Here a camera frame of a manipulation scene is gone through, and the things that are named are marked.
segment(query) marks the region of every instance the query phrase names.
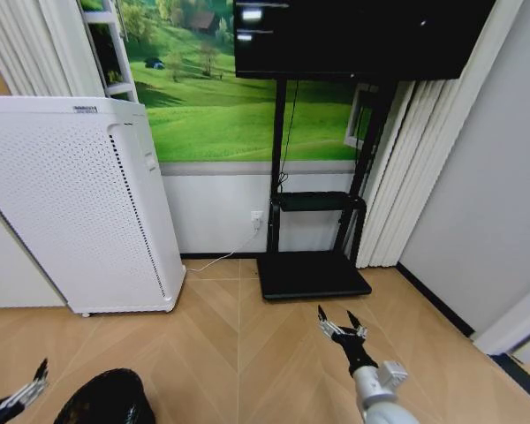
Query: herringbone floor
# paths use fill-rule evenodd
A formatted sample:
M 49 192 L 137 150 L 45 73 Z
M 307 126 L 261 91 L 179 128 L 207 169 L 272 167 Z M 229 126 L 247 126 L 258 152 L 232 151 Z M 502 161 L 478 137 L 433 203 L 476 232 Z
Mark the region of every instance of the herringbone floor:
M 420 422 L 530 423 L 530 397 L 396 270 L 362 273 L 373 294 L 322 306 L 341 323 L 353 311 L 371 356 L 405 365 L 400 403 Z M 80 385 L 130 367 L 159 423 L 359 423 L 345 356 L 318 330 L 317 302 L 266 303 L 256 277 L 252 260 L 191 273 L 170 314 L 0 310 L 0 397 L 48 357 L 50 386 L 14 422 L 51 423 Z

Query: black baseboard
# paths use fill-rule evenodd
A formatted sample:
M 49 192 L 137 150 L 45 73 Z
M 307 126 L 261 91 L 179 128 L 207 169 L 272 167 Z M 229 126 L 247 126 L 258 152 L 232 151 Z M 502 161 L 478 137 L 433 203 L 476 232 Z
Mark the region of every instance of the black baseboard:
M 506 353 L 503 353 L 502 355 L 492 355 L 491 359 L 530 395 L 530 374 L 522 369 L 518 362 Z
M 459 315 L 448 307 L 443 301 L 438 298 L 424 283 L 421 282 L 412 272 L 408 270 L 402 263 L 397 264 L 397 270 L 404 278 L 406 278 L 410 284 L 412 284 L 416 290 L 418 290 L 426 299 L 430 301 L 435 308 L 440 311 L 461 333 L 470 337 L 475 330 L 465 322 Z
M 225 254 L 180 254 L 181 259 L 217 259 L 225 256 Z M 259 252 L 239 252 L 228 256 L 228 259 L 256 259 L 261 253 Z

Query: white wall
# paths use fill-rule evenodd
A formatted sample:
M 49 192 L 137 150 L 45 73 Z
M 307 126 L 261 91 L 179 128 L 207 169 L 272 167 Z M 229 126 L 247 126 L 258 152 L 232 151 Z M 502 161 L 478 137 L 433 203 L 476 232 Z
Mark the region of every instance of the white wall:
M 530 291 L 530 0 L 400 261 L 478 331 Z
M 263 224 L 240 252 L 264 252 L 269 181 L 269 175 L 163 177 L 180 252 L 230 252 L 251 236 L 252 210 L 263 211 Z M 351 181 L 352 174 L 291 175 L 284 190 L 347 191 Z M 282 212 L 279 249 L 330 249 L 338 218 L 338 212 Z
M 0 307 L 60 307 L 63 304 L 0 219 Z

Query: green grass mural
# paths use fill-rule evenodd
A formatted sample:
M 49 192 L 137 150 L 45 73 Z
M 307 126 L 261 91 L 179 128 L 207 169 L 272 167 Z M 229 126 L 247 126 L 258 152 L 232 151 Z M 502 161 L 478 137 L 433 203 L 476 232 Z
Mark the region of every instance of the green grass mural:
M 235 77 L 231 3 L 125 0 L 123 15 L 133 78 L 161 162 L 270 159 L 275 85 Z M 148 58 L 164 69 L 146 67 Z M 353 90 L 347 83 L 299 83 L 289 160 L 353 159 L 355 150 L 344 145 Z M 285 130 L 293 96 L 290 82 Z

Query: wall socket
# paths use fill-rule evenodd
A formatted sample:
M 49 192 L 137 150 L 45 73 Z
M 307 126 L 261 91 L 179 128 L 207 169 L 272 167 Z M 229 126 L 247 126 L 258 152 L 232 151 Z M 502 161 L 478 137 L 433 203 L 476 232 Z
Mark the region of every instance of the wall socket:
M 263 219 L 263 211 L 262 210 L 252 210 L 251 211 L 251 222 L 254 225 L 254 228 L 256 230 L 259 230 L 261 227 L 261 220 Z

